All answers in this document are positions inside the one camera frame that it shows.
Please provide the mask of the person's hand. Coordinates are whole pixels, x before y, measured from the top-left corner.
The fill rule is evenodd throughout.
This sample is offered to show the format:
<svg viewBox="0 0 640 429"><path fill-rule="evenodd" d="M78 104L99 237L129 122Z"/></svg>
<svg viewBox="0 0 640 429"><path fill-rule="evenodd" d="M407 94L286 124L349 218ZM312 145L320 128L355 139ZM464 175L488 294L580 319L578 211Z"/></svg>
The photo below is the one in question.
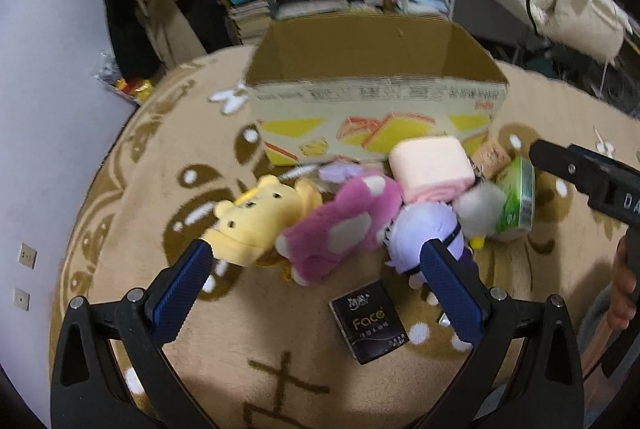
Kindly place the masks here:
<svg viewBox="0 0 640 429"><path fill-rule="evenodd" d="M617 245L613 265L610 307L606 313L608 327L624 331L636 316L637 308L631 296L636 291L637 277L627 265L627 236Z"/></svg>

